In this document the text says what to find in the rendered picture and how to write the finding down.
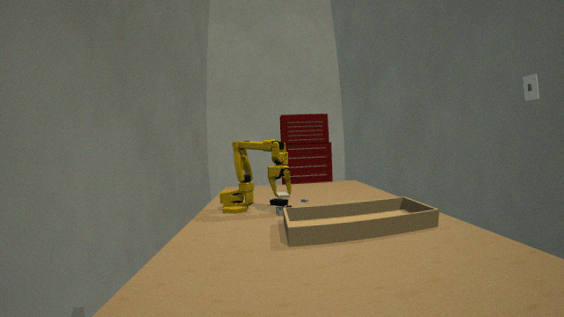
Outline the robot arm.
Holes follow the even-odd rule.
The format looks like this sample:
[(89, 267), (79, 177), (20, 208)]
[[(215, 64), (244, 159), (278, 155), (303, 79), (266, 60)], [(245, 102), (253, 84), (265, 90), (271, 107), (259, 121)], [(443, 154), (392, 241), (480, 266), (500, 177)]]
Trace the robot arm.
[[(239, 183), (239, 189), (226, 190), (221, 192), (221, 202), (223, 202), (223, 213), (247, 212), (249, 205), (254, 202), (253, 190), (254, 182), (247, 149), (271, 151), (272, 161), (276, 165), (288, 165), (288, 153), (286, 144), (278, 140), (263, 140), (263, 142), (236, 141), (232, 143), (234, 150), (234, 165)], [(243, 169), (245, 175), (243, 174)], [(245, 196), (245, 202), (243, 202)], [(237, 203), (237, 204), (235, 204)], [(235, 205), (234, 205), (235, 204)], [(248, 206), (248, 207), (247, 207)]]

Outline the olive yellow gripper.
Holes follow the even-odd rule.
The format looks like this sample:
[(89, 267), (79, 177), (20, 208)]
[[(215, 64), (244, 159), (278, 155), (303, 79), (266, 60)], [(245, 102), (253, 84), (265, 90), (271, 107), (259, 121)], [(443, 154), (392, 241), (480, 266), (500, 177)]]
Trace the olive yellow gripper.
[(280, 179), (281, 176), (283, 176), (283, 179), (285, 179), (286, 182), (286, 187), (287, 187), (287, 193), (290, 195), (291, 194), (291, 182), (290, 182), (290, 171), (289, 171), (289, 166), (283, 166), (282, 165), (275, 165), (275, 166), (268, 166), (268, 179), (269, 182), (271, 184), (272, 190), (274, 192), (274, 195), (277, 196), (277, 191), (276, 191), (276, 180)]

